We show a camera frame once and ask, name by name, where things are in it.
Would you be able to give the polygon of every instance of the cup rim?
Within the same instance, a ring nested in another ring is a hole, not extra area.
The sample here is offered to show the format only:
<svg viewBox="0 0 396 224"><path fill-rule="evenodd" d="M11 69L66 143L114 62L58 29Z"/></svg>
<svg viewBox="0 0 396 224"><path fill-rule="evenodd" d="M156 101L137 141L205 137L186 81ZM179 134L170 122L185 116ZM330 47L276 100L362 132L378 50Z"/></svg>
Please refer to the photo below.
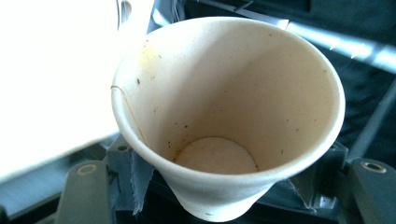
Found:
<svg viewBox="0 0 396 224"><path fill-rule="evenodd" d="M313 164L316 160L318 160L333 144L337 135L341 131L341 127L344 121L345 115L345 95L344 90L337 75L335 69L329 60L312 44L303 40L297 35L286 32L279 28L276 28L273 25L266 24L261 21L254 21L250 19L243 18L230 18L230 17L209 17L209 18L199 18L199 19L191 19L188 21L182 21L183 23L187 22L212 22L212 21L240 21L246 23L256 23L266 29L273 29L274 32L278 32L282 35L285 35L287 38L290 38L292 41L296 43L305 45L308 50L313 50L327 65L328 71L326 76L331 76L331 80L334 82L335 90L334 92L338 92L337 99L334 99L336 104L334 107L334 114L332 118L329 119L329 125L325 127L325 133L319 141L317 141L311 148L309 148L304 154L300 155L297 158L292 159L280 166L271 168L269 170L259 171L257 173L249 173L249 174L240 174L240 175L221 175L221 174L212 174L201 171L192 170L190 168L183 167L174 162L171 162L159 154L152 151L148 148L144 142L142 142L137 135L134 133L132 127L130 127L127 122L126 116L121 113L124 109L129 110L129 108L124 108L127 106L124 104L123 99L125 98L124 92L117 85L115 78L113 86L111 87L111 97L112 97L112 106L113 113L116 118L116 122L119 125L120 132L124 136L125 140L130 144L130 146L147 162L156 167L160 172L165 172L172 174L178 178L184 179L194 179L194 181L205 181L210 182L211 184L219 184L219 185L227 185L227 184L240 184L240 185L251 185L256 183L271 183L276 182L278 180L286 179L293 175L300 173L302 170Z"/></svg>

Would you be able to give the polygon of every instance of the cup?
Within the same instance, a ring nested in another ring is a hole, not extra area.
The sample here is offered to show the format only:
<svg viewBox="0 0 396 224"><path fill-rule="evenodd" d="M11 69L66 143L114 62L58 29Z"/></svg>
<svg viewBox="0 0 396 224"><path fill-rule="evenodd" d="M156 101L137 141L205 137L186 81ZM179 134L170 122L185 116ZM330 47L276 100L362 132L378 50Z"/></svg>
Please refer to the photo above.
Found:
<svg viewBox="0 0 396 224"><path fill-rule="evenodd" d="M120 132L203 220L242 216L320 158L341 129L345 96L332 65L274 26L182 21L136 50L111 88Z"/></svg>

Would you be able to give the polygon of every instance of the cup base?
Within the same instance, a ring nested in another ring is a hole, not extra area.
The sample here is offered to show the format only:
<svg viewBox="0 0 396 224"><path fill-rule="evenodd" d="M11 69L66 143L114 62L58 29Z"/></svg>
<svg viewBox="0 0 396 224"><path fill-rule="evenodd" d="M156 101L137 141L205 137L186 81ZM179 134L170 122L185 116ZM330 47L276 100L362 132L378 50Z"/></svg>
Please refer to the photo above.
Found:
<svg viewBox="0 0 396 224"><path fill-rule="evenodd" d="M188 144L178 153L175 163L222 175L258 172L255 161L242 146L222 137L206 137Z"/></svg>

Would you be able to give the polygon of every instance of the empty cup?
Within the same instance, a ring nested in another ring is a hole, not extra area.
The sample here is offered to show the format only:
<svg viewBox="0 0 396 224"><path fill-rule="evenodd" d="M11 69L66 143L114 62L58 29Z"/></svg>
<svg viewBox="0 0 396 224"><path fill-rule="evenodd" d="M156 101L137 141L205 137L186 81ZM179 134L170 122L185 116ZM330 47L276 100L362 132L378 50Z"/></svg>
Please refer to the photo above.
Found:
<svg viewBox="0 0 396 224"><path fill-rule="evenodd" d="M258 21L203 18L147 35L112 90L120 132L198 218L243 215L320 158L345 112L329 61Z"/></svg>

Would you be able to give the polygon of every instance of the paper cup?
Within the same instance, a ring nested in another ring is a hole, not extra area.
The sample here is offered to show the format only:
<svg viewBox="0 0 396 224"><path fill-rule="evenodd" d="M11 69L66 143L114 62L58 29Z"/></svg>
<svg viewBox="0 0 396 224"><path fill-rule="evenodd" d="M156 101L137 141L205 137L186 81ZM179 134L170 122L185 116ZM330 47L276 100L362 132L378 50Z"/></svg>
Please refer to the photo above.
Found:
<svg viewBox="0 0 396 224"><path fill-rule="evenodd" d="M237 18L152 32L120 63L111 90L131 147L187 211L217 222L322 156L345 112L340 80L317 49Z"/></svg>

